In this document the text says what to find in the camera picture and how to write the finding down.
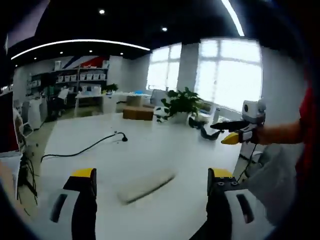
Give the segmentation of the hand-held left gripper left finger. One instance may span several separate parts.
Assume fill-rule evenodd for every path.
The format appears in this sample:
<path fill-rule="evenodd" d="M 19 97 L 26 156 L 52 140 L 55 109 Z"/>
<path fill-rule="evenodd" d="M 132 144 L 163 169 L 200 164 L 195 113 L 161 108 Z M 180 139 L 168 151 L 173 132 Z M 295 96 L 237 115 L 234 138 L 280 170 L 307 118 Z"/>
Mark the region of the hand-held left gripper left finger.
<path fill-rule="evenodd" d="M 73 172 L 62 188 L 48 196 L 37 218 L 41 240 L 95 240 L 97 169 Z"/>

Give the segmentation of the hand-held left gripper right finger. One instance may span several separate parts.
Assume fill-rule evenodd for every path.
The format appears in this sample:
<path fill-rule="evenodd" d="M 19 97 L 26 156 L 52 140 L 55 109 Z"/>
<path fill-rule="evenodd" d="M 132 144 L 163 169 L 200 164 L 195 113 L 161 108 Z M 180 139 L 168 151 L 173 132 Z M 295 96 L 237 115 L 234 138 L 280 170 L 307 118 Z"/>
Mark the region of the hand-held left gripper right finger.
<path fill-rule="evenodd" d="M 206 212 L 218 240 L 264 240 L 274 229 L 264 205 L 222 168 L 208 169 Z"/>

